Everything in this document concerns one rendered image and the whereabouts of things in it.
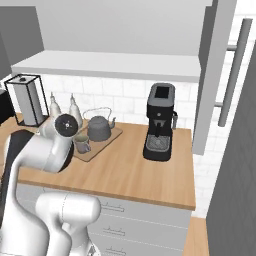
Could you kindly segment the grey kettle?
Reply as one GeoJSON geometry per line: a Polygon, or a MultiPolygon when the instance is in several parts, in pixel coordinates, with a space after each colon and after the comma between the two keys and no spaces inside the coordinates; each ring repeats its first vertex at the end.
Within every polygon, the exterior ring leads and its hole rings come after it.
{"type": "Polygon", "coordinates": [[[109,119],[102,115],[96,115],[88,121],[87,136],[91,141],[102,142],[108,140],[112,135],[112,129],[115,127],[116,118],[109,122],[109,119]]]}

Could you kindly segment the wooden tray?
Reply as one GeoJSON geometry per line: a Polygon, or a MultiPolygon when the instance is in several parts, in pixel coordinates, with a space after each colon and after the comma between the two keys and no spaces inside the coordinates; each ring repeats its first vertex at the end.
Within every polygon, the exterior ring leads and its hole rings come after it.
{"type": "Polygon", "coordinates": [[[113,128],[111,136],[102,142],[89,141],[91,150],[84,154],[80,154],[77,149],[74,149],[74,156],[84,162],[90,162],[95,156],[97,156],[102,150],[104,150],[110,143],[117,139],[123,130],[120,128],[113,128]]]}

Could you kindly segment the grey mug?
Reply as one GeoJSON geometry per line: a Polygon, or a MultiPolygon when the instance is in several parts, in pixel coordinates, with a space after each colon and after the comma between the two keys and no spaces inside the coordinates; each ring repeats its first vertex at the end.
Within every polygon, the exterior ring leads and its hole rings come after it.
{"type": "Polygon", "coordinates": [[[87,135],[79,134],[74,138],[76,149],[80,154],[84,154],[91,151],[89,144],[89,137],[87,135]]]}

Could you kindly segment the grey cabinet door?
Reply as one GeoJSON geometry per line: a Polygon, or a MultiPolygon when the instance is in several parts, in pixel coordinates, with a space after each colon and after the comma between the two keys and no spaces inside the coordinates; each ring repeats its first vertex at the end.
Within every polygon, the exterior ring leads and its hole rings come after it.
{"type": "Polygon", "coordinates": [[[0,6],[0,80],[11,66],[44,50],[34,6],[0,6]]]}
{"type": "Polygon", "coordinates": [[[198,86],[192,152],[203,155],[215,106],[237,0],[212,0],[205,9],[199,48],[198,86]]]}

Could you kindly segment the black coffee machine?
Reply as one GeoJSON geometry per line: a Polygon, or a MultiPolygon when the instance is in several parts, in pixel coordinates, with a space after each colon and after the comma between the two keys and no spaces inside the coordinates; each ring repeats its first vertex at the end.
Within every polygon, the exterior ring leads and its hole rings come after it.
{"type": "Polygon", "coordinates": [[[174,85],[158,82],[151,86],[146,111],[149,126],[143,148],[145,159],[165,162],[171,158],[173,130],[178,119],[174,102],[174,85]]]}

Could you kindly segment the pale glass bottle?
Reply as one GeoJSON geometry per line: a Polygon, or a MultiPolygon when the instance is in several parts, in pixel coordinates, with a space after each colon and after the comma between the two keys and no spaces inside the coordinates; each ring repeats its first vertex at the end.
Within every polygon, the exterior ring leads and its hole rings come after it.
{"type": "Polygon", "coordinates": [[[76,104],[74,96],[70,97],[69,114],[72,115],[76,119],[76,121],[78,123],[78,128],[81,128],[83,126],[83,119],[82,119],[79,107],[76,104]]]}
{"type": "Polygon", "coordinates": [[[56,102],[56,99],[53,94],[50,95],[50,116],[52,118],[57,117],[61,114],[61,109],[56,102]]]}

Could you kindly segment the light grey drawer front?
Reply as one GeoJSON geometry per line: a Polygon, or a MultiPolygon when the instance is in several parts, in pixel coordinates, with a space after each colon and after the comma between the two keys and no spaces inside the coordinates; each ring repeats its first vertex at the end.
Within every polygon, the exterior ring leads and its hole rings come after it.
{"type": "Polygon", "coordinates": [[[101,214],[95,223],[89,225],[88,230],[91,233],[110,235],[115,238],[124,238],[129,241],[142,242],[174,250],[182,250],[184,248],[188,231],[187,228],[109,214],[101,214]],[[108,227],[114,230],[122,228],[126,232],[125,237],[103,232],[103,228],[108,227]]]}
{"type": "Polygon", "coordinates": [[[106,248],[110,248],[111,246],[117,250],[123,249],[126,252],[126,256],[183,256],[183,252],[179,250],[146,245],[140,242],[113,238],[107,235],[90,233],[90,238],[98,247],[102,256],[115,256],[105,251],[106,248]]]}
{"type": "MultiPolygon", "coordinates": [[[[17,186],[17,197],[22,200],[35,202],[41,194],[47,192],[59,192],[59,189],[52,189],[22,183],[19,183],[17,186]]],[[[149,221],[153,223],[166,224],[182,228],[187,228],[190,223],[190,210],[121,200],[103,196],[98,196],[98,199],[101,204],[108,203],[112,206],[121,206],[125,208],[125,212],[115,212],[102,209],[102,214],[109,214],[118,217],[149,221]]]]}

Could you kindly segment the white paper towel roll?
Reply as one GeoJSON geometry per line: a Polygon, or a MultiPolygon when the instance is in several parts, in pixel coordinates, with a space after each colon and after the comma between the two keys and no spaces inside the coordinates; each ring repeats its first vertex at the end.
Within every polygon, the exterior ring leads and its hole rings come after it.
{"type": "Polygon", "coordinates": [[[43,121],[43,113],[35,82],[32,81],[26,84],[22,80],[14,86],[14,91],[23,114],[24,123],[27,126],[40,124],[43,121]]]}

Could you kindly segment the dark grey tall panel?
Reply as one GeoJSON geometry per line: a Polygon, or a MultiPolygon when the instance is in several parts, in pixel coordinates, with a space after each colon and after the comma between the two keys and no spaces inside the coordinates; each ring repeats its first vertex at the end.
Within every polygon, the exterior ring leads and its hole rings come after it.
{"type": "Polygon", "coordinates": [[[206,224],[210,256],[256,256],[256,43],[206,224]]]}

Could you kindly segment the black appliance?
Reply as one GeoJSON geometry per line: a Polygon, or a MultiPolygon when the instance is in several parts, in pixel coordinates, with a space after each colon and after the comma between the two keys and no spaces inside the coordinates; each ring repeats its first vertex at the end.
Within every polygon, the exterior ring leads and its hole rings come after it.
{"type": "Polygon", "coordinates": [[[13,105],[6,90],[0,89],[0,126],[14,116],[13,105]]]}

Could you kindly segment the grey wall cabinet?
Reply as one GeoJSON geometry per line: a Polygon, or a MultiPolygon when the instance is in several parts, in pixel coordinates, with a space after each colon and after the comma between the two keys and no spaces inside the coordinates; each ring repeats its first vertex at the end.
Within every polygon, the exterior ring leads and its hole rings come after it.
{"type": "Polygon", "coordinates": [[[44,49],[15,72],[197,82],[213,0],[35,0],[44,49]]]}

